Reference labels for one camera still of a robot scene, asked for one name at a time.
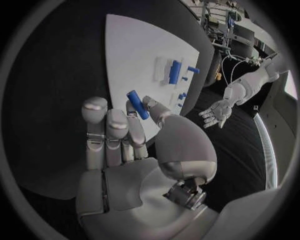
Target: small blue object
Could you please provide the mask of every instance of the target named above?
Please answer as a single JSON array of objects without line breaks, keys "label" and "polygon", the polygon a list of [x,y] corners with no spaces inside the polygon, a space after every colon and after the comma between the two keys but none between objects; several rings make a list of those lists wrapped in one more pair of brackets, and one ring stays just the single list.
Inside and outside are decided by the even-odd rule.
[{"label": "small blue object", "polygon": [[132,90],[129,93],[127,93],[127,98],[131,102],[134,109],[138,112],[141,119],[146,120],[147,118],[149,118],[149,113],[144,108],[143,103],[135,90]]},{"label": "small blue object", "polygon": [[194,72],[195,74],[200,73],[200,69],[189,66],[187,70]]},{"label": "small blue object", "polygon": [[178,77],[179,77],[179,72],[181,68],[181,62],[174,60],[173,64],[170,69],[170,74],[169,74],[169,84],[177,84]]}]

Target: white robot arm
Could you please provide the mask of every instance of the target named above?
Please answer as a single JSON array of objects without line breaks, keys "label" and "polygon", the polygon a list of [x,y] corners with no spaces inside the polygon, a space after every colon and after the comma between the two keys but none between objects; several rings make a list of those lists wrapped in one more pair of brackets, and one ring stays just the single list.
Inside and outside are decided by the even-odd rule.
[{"label": "white robot arm", "polygon": [[232,107],[242,105],[256,95],[266,83],[276,81],[280,74],[288,69],[283,56],[278,53],[273,57],[267,57],[259,69],[246,73],[229,84],[224,92],[223,100],[215,102],[205,111],[199,113],[204,118],[204,128],[218,124],[223,127],[225,121],[232,113]]}]

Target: robotic hand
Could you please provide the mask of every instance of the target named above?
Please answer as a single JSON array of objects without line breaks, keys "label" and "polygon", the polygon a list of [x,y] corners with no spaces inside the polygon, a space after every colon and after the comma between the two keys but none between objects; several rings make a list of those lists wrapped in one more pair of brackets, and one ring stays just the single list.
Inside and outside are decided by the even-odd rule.
[{"label": "robotic hand", "polygon": [[288,69],[280,53],[264,59],[259,69],[249,72],[229,84],[224,92],[223,100],[217,101],[207,110],[199,113],[204,119],[204,128],[218,124],[223,127],[226,120],[232,114],[232,108],[242,105],[256,95],[265,83],[276,81],[280,74]]}]

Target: blue cylinder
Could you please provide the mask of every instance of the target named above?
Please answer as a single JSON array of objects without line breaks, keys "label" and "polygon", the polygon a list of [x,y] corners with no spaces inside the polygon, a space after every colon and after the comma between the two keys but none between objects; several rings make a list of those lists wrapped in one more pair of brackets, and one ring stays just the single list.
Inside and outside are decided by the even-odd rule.
[{"label": "blue cylinder", "polygon": [[173,64],[170,69],[170,74],[169,74],[169,84],[177,84],[178,77],[179,77],[179,72],[181,68],[181,62],[174,60]]},{"label": "blue cylinder", "polygon": [[131,102],[134,109],[138,112],[141,119],[146,120],[147,118],[149,118],[149,113],[144,108],[143,103],[135,90],[132,90],[129,93],[127,93],[127,98]]},{"label": "blue cylinder", "polygon": [[187,70],[194,72],[195,74],[200,73],[200,69],[189,66]]}]

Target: white board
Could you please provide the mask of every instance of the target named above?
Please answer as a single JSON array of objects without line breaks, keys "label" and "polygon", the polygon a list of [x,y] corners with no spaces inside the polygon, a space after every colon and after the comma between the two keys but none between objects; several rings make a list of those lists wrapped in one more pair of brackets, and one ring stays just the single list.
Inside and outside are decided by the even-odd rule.
[{"label": "white board", "polygon": [[[108,86],[112,106],[126,113],[126,94],[135,90],[143,99],[148,95],[170,108],[175,114],[180,107],[180,93],[187,93],[193,72],[187,67],[196,67],[199,52],[177,36],[147,22],[130,17],[108,14],[105,28],[105,55]],[[166,84],[155,79],[158,58],[182,62],[178,83]],[[147,141],[159,128],[149,117],[141,120]]]}]

